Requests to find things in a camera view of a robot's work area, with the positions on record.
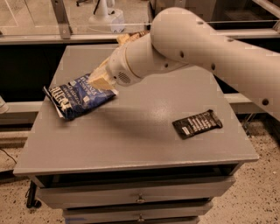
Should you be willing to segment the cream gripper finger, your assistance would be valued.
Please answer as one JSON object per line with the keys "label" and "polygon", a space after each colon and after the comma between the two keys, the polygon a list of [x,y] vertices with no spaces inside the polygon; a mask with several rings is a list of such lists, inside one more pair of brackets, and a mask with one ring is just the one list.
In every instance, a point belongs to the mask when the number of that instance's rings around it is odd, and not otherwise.
{"label": "cream gripper finger", "polygon": [[96,68],[88,78],[88,83],[96,89],[112,90],[115,88],[116,81],[109,76],[104,66]]}
{"label": "cream gripper finger", "polygon": [[96,70],[103,69],[103,68],[107,65],[108,61],[109,61],[109,57],[107,57],[107,58],[96,68]]}

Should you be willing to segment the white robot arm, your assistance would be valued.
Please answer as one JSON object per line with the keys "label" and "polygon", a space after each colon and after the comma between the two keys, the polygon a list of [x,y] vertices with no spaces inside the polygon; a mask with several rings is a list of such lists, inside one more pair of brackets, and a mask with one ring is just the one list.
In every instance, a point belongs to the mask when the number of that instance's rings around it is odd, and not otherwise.
{"label": "white robot arm", "polygon": [[136,34],[119,45],[88,82],[109,90],[186,66],[206,69],[280,119],[280,53],[223,36],[182,8],[162,10],[147,34]]}

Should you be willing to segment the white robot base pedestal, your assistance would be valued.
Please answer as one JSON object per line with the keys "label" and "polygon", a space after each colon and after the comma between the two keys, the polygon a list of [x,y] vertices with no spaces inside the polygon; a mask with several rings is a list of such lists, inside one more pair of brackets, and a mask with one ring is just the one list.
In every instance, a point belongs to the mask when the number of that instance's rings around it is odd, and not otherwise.
{"label": "white robot base pedestal", "polygon": [[124,30],[123,11],[115,8],[115,0],[96,0],[94,12],[88,20],[93,32],[120,33]]}

